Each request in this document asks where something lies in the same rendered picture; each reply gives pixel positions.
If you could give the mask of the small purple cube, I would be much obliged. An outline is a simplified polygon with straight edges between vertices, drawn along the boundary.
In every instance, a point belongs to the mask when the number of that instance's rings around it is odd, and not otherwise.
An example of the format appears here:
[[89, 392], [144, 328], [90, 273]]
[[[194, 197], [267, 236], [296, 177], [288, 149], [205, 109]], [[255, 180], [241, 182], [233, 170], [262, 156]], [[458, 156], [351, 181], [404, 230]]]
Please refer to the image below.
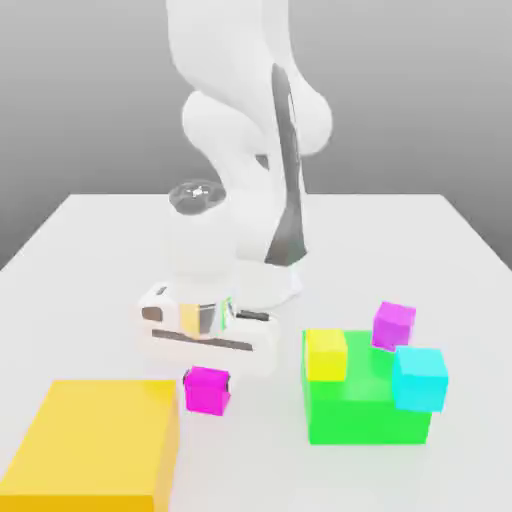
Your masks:
[[382, 302], [373, 320], [372, 345], [394, 352], [397, 346], [409, 344], [416, 309], [391, 302]]

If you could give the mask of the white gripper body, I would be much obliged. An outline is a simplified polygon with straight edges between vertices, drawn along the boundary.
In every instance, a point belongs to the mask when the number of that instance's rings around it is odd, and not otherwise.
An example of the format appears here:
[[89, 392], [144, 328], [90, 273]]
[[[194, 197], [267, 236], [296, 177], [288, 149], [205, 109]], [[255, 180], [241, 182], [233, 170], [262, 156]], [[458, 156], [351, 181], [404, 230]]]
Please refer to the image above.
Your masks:
[[194, 339], [168, 327], [153, 326], [148, 342], [160, 357], [185, 368], [228, 371], [232, 376], [265, 377], [276, 363], [280, 328], [264, 312], [240, 310], [222, 334]]

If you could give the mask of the large orange box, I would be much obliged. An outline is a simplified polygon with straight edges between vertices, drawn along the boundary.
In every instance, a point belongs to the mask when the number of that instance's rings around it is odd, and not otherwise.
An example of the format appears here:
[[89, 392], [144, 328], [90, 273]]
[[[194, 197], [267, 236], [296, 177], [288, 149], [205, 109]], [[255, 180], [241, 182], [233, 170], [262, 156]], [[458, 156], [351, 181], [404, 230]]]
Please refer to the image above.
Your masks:
[[0, 512], [169, 512], [173, 380], [54, 382], [0, 480]]

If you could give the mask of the large green box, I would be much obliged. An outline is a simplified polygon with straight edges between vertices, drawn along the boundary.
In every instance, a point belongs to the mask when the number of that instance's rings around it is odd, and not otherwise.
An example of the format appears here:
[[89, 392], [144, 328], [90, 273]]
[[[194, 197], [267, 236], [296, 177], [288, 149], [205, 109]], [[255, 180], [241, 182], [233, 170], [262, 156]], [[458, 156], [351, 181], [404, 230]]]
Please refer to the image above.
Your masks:
[[312, 445], [424, 444], [431, 414], [399, 410], [392, 395], [394, 354], [371, 345], [369, 331], [345, 333], [343, 381], [310, 381], [301, 355], [301, 384]]

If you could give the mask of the small yellow cube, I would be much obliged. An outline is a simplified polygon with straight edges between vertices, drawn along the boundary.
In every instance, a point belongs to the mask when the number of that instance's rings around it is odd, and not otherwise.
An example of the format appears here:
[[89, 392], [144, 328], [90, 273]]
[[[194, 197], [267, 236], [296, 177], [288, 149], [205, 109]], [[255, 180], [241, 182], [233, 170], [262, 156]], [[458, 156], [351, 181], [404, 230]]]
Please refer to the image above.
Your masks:
[[315, 382], [343, 382], [347, 373], [348, 345], [341, 329], [305, 331], [306, 377]]

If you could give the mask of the small magenta cube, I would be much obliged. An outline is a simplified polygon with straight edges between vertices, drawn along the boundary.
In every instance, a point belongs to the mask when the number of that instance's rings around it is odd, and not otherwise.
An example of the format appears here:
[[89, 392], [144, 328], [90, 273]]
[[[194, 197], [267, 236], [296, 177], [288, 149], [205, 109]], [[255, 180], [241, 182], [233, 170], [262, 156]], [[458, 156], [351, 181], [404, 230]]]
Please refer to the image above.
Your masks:
[[231, 397], [229, 383], [228, 371], [193, 366], [183, 378], [186, 409], [222, 416]]

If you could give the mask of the small cyan cube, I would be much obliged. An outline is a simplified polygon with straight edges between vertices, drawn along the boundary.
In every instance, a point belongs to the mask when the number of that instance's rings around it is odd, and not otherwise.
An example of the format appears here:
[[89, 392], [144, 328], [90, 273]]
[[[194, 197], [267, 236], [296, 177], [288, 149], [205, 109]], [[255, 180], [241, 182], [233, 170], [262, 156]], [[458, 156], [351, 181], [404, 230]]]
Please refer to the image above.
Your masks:
[[392, 369], [392, 394], [399, 410], [443, 411], [449, 376], [439, 349], [398, 346]]

